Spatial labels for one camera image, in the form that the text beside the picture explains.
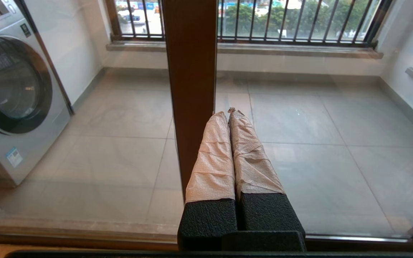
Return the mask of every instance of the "window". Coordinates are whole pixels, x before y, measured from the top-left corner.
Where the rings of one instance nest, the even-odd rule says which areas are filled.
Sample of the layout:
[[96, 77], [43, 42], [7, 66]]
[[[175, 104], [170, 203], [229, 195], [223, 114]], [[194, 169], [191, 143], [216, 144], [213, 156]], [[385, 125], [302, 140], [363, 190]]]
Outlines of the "window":
[[[390, 0], [219, 0], [218, 42], [375, 47]], [[113, 40], [165, 41], [160, 0], [107, 0]]]

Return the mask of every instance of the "sticker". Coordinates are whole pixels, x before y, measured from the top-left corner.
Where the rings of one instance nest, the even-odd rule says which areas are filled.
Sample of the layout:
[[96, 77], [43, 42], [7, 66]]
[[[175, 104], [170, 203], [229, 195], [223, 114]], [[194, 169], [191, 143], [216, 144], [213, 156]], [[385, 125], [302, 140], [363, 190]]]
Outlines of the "sticker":
[[13, 167], [18, 166], [18, 164], [20, 164], [21, 161], [23, 160], [20, 153], [15, 147], [10, 149], [10, 151], [6, 153], [6, 158]]
[[28, 29], [28, 26], [25, 23], [20, 25], [20, 28], [22, 28], [22, 31], [25, 34], [25, 37], [31, 36], [31, 32], [30, 32], [30, 30]]

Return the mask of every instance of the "silver washing machine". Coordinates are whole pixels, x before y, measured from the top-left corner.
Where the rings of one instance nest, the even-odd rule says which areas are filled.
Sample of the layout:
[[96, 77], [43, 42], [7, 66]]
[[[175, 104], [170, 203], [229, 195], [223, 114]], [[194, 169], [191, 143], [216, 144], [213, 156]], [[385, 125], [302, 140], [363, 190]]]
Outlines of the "silver washing machine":
[[0, 0], [0, 180], [19, 185], [70, 119], [36, 36], [12, 0]]

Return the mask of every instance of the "black foam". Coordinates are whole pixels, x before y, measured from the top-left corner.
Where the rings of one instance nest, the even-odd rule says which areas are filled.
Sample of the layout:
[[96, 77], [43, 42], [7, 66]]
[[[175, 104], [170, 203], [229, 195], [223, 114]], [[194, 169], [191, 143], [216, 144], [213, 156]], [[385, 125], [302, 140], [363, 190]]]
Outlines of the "black foam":
[[239, 230], [299, 231], [305, 230], [286, 194], [241, 193]]
[[177, 233], [180, 251], [221, 251], [221, 238], [237, 231], [233, 199], [189, 202]]
[[239, 231], [223, 237], [223, 251], [304, 252], [299, 231]]

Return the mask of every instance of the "washing machine door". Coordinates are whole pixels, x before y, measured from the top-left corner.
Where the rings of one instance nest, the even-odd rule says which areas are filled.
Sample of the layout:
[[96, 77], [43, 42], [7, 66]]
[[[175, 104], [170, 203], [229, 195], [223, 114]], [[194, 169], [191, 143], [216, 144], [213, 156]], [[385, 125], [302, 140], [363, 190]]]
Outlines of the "washing machine door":
[[51, 103], [51, 77], [42, 57], [21, 40], [0, 36], [0, 132], [36, 129]]

